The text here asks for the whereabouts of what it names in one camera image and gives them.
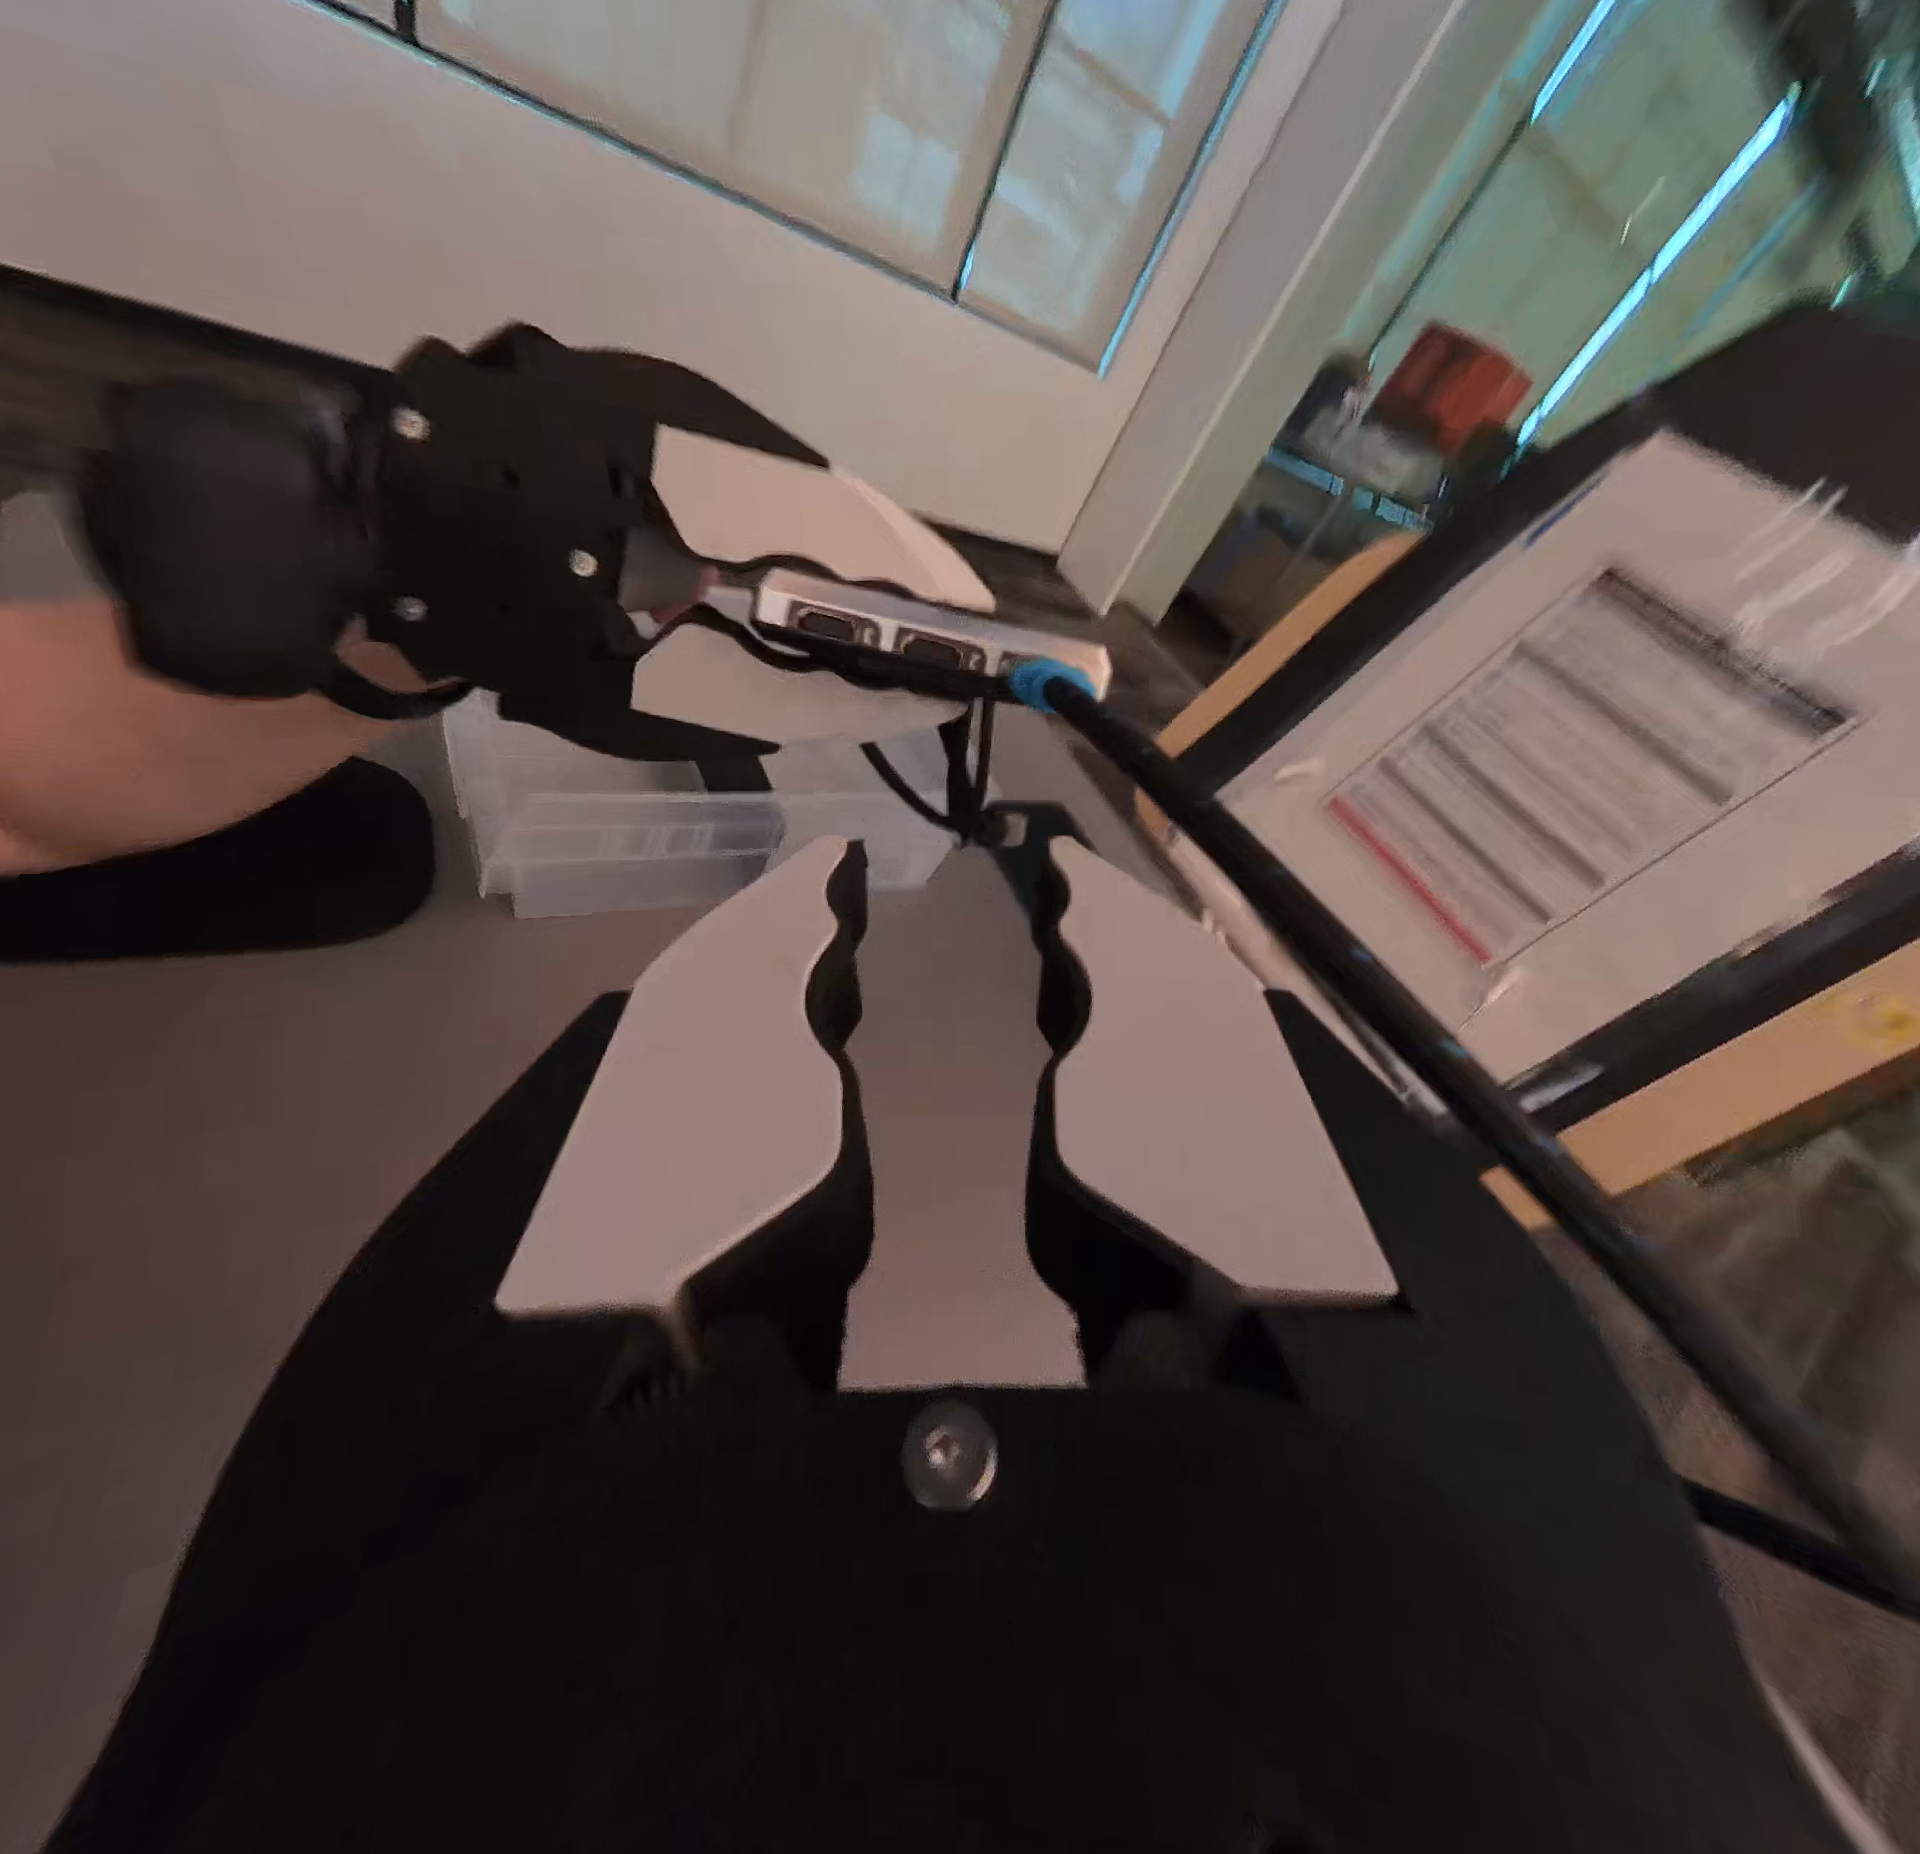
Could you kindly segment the light wooden board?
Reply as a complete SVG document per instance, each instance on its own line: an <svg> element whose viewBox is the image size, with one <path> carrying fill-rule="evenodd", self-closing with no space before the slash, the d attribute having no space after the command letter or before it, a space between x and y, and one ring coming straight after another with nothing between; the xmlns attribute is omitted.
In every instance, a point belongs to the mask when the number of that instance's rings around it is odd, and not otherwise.
<svg viewBox="0 0 1920 1854"><path fill-rule="evenodd" d="M1396 535L1327 573L1263 637L1202 689L1159 734L1199 770L1199 751L1227 724L1251 728L1248 701L1308 679L1308 656L1357 656L1375 615L1416 615L1413 577L1396 567L1416 545ZM1569 1054L1549 1078L1597 1072L1532 1107L1562 1145L1620 1193L1718 1150L1803 1139L1837 1113L1871 1107L1916 1086L1918 923L1916 854L1899 852L1850 882L1795 926L1741 947L1647 1001Z"/></svg>

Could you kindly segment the person's left forearm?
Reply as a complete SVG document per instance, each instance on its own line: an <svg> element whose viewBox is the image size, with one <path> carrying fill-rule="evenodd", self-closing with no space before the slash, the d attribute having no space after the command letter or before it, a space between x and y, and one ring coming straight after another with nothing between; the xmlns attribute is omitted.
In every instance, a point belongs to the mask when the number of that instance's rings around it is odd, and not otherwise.
<svg viewBox="0 0 1920 1854"><path fill-rule="evenodd" d="M104 600L2 610L2 876L226 829L381 738L321 695L226 700L131 667Z"/></svg>

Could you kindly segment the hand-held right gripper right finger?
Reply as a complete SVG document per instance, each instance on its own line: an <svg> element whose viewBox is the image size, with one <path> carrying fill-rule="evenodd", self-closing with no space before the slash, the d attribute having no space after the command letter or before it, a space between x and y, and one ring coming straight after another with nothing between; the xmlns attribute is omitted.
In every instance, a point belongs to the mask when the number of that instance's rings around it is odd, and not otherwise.
<svg viewBox="0 0 1920 1854"><path fill-rule="evenodd" d="M1025 1253L1095 1385L1128 1337L1234 1365L1248 1317L1375 1313L1395 1269L1259 980L1196 921L1048 841L1035 896L1046 1041Z"/></svg>

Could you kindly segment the red storage box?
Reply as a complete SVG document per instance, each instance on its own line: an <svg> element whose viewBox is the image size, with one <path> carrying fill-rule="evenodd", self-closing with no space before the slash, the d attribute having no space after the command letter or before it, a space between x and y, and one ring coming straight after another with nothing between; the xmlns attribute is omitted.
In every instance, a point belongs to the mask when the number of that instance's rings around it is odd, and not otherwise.
<svg viewBox="0 0 1920 1854"><path fill-rule="evenodd" d="M1458 451L1480 425L1505 425L1532 376L1498 346L1428 322L1385 377L1372 418L1421 446Z"/></svg>

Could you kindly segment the silver black hdmi switch box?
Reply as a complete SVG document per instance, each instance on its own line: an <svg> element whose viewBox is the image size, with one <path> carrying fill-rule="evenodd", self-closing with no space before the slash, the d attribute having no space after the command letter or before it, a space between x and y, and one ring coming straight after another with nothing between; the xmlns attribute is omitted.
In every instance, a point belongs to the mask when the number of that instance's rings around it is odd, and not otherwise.
<svg viewBox="0 0 1920 1854"><path fill-rule="evenodd" d="M914 694L990 695L1032 703L1054 670L1095 700L1112 690L1115 660L1096 641L937 606L789 567L766 573L753 627L849 678Z"/></svg>

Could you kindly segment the clear plastic bin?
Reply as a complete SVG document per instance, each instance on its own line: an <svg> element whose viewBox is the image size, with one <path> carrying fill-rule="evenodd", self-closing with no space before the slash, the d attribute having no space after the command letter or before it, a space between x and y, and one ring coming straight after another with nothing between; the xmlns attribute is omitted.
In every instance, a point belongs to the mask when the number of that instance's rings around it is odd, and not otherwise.
<svg viewBox="0 0 1920 1854"><path fill-rule="evenodd" d="M849 742L758 759L766 786L603 756L471 695L440 720L479 893L521 921L719 904L819 838L860 841L873 891L923 887L956 848Z"/></svg>

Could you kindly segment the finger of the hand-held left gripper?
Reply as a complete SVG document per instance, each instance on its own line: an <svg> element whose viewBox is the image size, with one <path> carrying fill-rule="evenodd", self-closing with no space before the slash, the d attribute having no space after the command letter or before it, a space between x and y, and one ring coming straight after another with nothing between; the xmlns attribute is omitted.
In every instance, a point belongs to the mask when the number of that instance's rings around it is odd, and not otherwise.
<svg viewBox="0 0 1920 1854"><path fill-rule="evenodd" d="M875 744L934 732L970 713L961 700L858 687L766 653L721 627L672 627L656 637L634 667L629 759L694 761L731 744Z"/></svg>
<svg viewBox="0 0 1920 1854"><path fill-rule="evenodd" d="M650 490L706 564L812 567L935 606L995 611L995 594L943 535L840 467L658 425Z"/></svg>

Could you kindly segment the glass window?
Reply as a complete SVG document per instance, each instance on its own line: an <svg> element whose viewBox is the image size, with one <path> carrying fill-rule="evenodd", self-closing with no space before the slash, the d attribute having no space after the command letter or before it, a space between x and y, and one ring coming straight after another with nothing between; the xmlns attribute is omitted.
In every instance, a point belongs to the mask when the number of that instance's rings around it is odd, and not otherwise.
<svg viewBox="0 0 1920 1854"><path fill-rule="evenodd" d="M1108 372L1291 0L303 0Z"/></svg>

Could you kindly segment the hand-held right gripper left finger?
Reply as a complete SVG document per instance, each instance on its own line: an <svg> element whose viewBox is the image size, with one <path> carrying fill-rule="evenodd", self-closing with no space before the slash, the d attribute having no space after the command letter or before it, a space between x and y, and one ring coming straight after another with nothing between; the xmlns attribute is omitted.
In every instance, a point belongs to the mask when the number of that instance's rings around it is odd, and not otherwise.
<svg viewBox="0 0 1920 1854"><path fill-rule="evenodd" d="M515 1320L635 1313L684 1366L762 1324L835 1389L871 1255L849 1061L866 854L812 841L635 980L495 1291Z"/></svg>

